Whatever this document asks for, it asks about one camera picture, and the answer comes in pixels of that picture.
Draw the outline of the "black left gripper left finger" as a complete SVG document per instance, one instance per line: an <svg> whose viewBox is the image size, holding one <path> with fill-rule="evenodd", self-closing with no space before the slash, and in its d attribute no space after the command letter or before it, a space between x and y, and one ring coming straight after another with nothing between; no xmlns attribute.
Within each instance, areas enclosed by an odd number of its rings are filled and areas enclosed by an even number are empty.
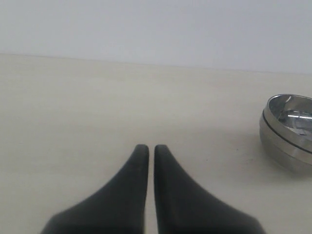
<svg viewBox="0 0 312 234"><path fill-rule="evenodd" d="M142 234L149 148L139 144L118 173L84 201L47 222L43 234Z"/></svg>

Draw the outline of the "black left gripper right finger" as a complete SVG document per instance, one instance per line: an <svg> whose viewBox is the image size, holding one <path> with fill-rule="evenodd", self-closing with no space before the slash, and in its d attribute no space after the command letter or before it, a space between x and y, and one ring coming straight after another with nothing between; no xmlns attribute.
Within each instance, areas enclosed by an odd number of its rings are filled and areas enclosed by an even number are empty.
<svg viewBox="0 0 312 234"><path fill-rule="evenodd" d="M154 151L154 194L160 234L263 234L254 217L196 183L166 145Z"/></svg>

